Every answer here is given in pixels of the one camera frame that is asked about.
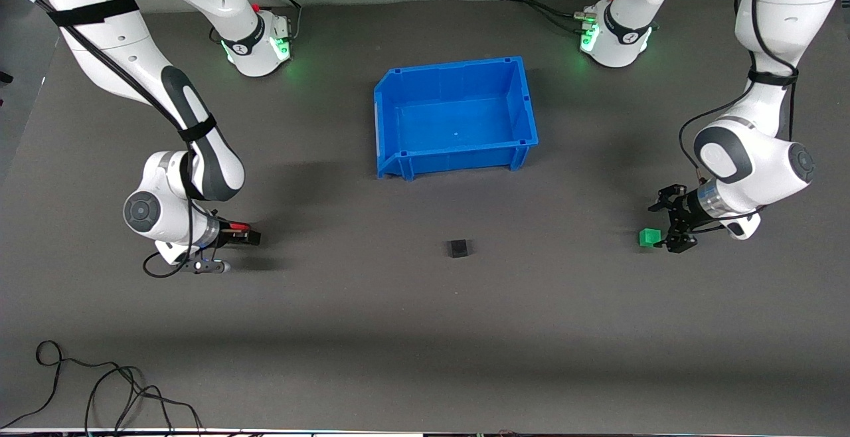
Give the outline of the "blue plastic storage bin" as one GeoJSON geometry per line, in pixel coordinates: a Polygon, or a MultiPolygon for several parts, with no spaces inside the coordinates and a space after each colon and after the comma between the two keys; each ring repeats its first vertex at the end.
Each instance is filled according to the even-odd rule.
{"type": "Polygon", "coordinates": [[[373,92],[376,174],[522,168],[539,143],[520,56],[392,68],[373,92]]]}

